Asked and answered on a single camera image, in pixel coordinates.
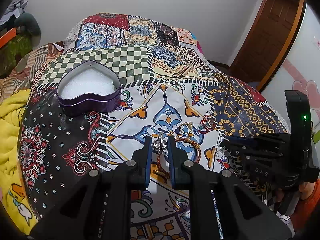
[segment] white wall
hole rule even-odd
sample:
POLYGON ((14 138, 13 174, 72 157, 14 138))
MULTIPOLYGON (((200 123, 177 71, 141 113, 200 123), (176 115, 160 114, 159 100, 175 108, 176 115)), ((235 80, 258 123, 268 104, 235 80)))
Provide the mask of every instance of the white wall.
MULTIPOLYGON (((295 66, 304 79, 308 82, 316 82, 318 92, 320 92, 320 20, 307 6, 302 25, 298 36, 287 55, 286 60, 295 66)), ((284 117, 290 125, 290 120, 286 110, 286 99, 284 90, 292 90, 294 78, 282 65, 273 77, 271 82, 262 92, 266 100, 284 117)), ((315 110, 311 109, 311 120, 315 126, 315 131, 320 129, 320 118, 315 110)), ((320 142, 316 144, 317 153, 320 159, 320 142)))
POLYGON ((233 51, 232 55, 228 59, 228 63, 227 63, 228 66, 231 66, 231 64, 235 60, 239 50, 241 49, 242 44, 244 43, 244 41, 245 41, 245 39, 246 39, 250 29, 251 29, 251 26, 252 26, 252 24, 253 24, 256 16, 257 16, 257 13, 258 13, 258 11, 260 9, 261 3, 262 3, 262 0, 257 0, 255 6, 253 8, 252 14, 251 14, 251 16, 249 18, 249 21, 248 21, 247 25, 244 28, 244 32, 242 33, 242 35, 240 37, 240 40, 239 40, 235 50, 233 51))
POLYGON ((81 19, 99 12, 147 17, 190 30, 209 60, 227 63, 257 0, 28 0, 42 31, 40 45, 61 41, 81 19))

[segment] yellow plush fabric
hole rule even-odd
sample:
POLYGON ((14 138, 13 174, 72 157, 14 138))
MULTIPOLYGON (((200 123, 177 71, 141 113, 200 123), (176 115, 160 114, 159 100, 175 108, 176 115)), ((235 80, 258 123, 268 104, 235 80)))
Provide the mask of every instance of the yellow plush fabric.
POLYGON ((17 227, 29 234, 37 223, 24 190, 18 160, 18 135, 30 89, 20 90, 0 105, 0 199, 17 227))

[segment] purple metal tin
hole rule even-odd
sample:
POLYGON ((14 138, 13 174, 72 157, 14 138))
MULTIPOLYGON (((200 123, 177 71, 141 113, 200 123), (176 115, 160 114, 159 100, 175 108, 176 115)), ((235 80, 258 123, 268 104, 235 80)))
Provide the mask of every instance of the purple metal tin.
POLYGON ((89 111, 109 113, 119 106, 121 96, 121 84, 118 76, 111 69, 92 60, 81 63, 79 66, 68 72, 59 82, 57 88, 58 101, 65 115, 74 117, 89 111), (77 74, 88 68, 96 68, 112 79, 115 92, 109 95, 97 95, 85 93, 71 99, 63 99, 61 92, 65 85, 77 74))

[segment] braided bracelet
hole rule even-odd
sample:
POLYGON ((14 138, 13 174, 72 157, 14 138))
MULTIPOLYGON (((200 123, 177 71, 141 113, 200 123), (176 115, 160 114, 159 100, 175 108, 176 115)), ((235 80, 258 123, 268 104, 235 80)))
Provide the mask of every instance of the braided bracelet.
MULTIPOLYGON (((187 137, 187 138, 176 138, 175 141, 176 142, 189 143, 195 149, 195 151, 197 152, 197 159, 196 159, 195 162, 199 163, 200 158, 201 158, 201 150, 200 150, 200 145, 197 142, 195 142, 193 140, 190 140, 189 137, 187 137)), ((162 173, 165 176, 166 179, 170 179, 170 173, 165 171, 164 168, 162 168, 162 166, 161 166, 160 155, 161 154, 158 154, 158 156, 157 156, 157 167, 158 167, 159 171, 153 171, 153 173, 157 174, 157 175, 160 175, 160 173, 162 173)))

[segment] brown wooden door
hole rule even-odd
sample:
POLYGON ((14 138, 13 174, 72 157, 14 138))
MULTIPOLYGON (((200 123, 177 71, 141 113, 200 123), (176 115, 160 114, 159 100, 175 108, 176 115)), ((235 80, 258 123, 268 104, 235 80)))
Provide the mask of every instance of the brown wooden door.
POLYGON ((284 46, 295 20, 299 1, 263 0, 260 11, 236 59, 232 76, 260 82, 284 46))

